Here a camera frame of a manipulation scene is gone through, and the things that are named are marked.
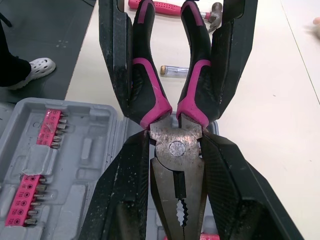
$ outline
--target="black rubber grip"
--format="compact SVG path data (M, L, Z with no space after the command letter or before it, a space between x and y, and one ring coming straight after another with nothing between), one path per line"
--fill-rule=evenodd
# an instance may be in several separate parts
M148 128L149 124L172 111L151 55L150 38L155 20L152 0L139 3L133 22L132 89L129 118Z
M79 240L145 240L149 140L147 131L129 137L100 177Z
M187 35L191 59L189 72L177 108L203 127L219 116L211 76L211 43L207 27L197 4L186 1L181 7L181 20Z
M207 192L221 240L303 240L267 180L228 139L203 132Z

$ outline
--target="white shoe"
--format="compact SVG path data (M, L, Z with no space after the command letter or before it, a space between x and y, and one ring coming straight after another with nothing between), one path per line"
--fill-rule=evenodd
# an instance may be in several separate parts
M47 76L56 69L56 64L54 63L54 61L52 61L50 58L47 58L47 57L38 58L29 63L31 65L31 72L25 78L25 80L22 80L15 85L8 86L7 87L8 89L10 90L21 89L25 85L30 83L32 80Z

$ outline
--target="pink rubber grip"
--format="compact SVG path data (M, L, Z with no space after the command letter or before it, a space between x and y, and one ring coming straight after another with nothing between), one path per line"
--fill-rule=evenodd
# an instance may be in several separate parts
M131 9L138 9L141 0L129 0L128 5ZM170 3L154 1L155 12L171 16L180 16L181 7Z

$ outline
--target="white table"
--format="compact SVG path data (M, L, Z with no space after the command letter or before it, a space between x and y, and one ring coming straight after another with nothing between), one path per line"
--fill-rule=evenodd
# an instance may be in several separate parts
M198 5L207 12L212 1L201 0ZM133 20L135 12L126 8ZM112 105L121 118L98 27L96 5L66 100ZM157 68L189 66L189 45L180 19L156 16L151 50ZM184 80L161 77L161 82L176 110ZM253 49L218 125L220 135L235 142L267 178L305 239L318 240L320 106L280 0L259 1Z

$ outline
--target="metal tool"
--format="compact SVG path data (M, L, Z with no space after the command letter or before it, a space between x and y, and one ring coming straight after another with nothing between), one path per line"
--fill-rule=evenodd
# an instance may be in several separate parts
M150 162L151 194L168 239L199 239L207 193L203 189L205 162L199 157L202 128L181 114L181 128L171 128L166 116L150 125L156 141ZM177 203L183 206L182 225Z
M100 45L115 95L123 114L144 131L129 137L98 180L79 240L146 238L150 143L151 194L168 240L199 240L207 195L221 240L303 239L238 147L206 129L235 94L252 48L257 4L225 0L212 45L196 3L183 4L191 58L177 106L179 128L172 128L172 107L150 50L152 0L139 3L133 27L121 2L99 1Z

